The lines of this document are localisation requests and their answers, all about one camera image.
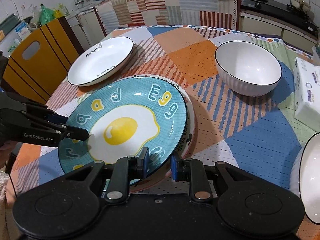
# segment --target teal plate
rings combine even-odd
[[[95,160],[115,163],[145,146],[151,175],[176,149],[186,120],[183,96],[168,82],[153,77],[116,81],[86,98],[68,118],[67,125],[87,129],[89,139],[62,140],[60,165],[68,173]]]

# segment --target silver rivet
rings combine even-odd
[[[195,197],[197,199],[207,199],[209,198],[211,195],[209,192],[206,192],[206,191],[198,191],[196,194],[195,194]]]
[[[111,191],[107,194],[108,199],[119,199],[122,198],[123,194],[120,191]]]

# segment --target dining table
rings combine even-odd
[[[117,28],[103,40],[117,36],[134,42],[127,65],[93,86],[73,86],[66,78],[48,100],[48,108],[69,116],[85,98],[118,79],[138,74],[166,77],[187,92],[195,112],[195,129],[188,134],[190,145],[186,157],[201,160],[205,165],[225,161],[289,189],[293,162],[316,133],[294,118],[294,61],[300,57],[312,62],[311,55],[278,37],[217,27]],[[247,97],[233,92],[222,81],[214,53],[219,45],[228,41],[257,44],[277,58],[283,74],[273,91],[260,97]],[[11,178],[19,195],[63,174],[57,148],[23,144]],[[187,182],[175,182],[168,176],[142,192],[182,193],[188,192],[188,188]],[[11,208],[15,194],[10,181],[6,197]],[[304,220],[297,235],[301,239],[320,239],[320,226]]]

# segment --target colorful tablecloth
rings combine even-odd
[[[240,0],[111,0],[95,11],[105,36],[120,26],[203,25],[236,30]]]
[[[277,38],[230,29],[201,26],[156,26],[114,30],[106,39],[131,38],[132,59],[112,78],[94,87],[78,88],[66,80],[48,101],[59,114],[70,114],[84,98],[110,82],[134,74],[158,74],[177,82],[189,94],[196,115],[196,132],[187,156],[206,165],[226,161],[286,189],[301,146],[315,131],[293,117],[296,57],[311,56],[285,45]],[[258,44],[279,60],[283,76],[276,88],[262,97],[241,96],[229,89],[217,73],[214,52],[226,41]],[[12,169],[18,194],[63,174],[56,148],[24,144]],[[167,178],[145,193],[188,191],[188,183]],[[7,199],[13,202],[8,184]],[[317,239],[320,229],[306,221],[299,229],[302,239]]]

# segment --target white tissue package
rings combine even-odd
[[[318,66],[296,58],[293,69],[295,119],[320,132],[320,71]]]

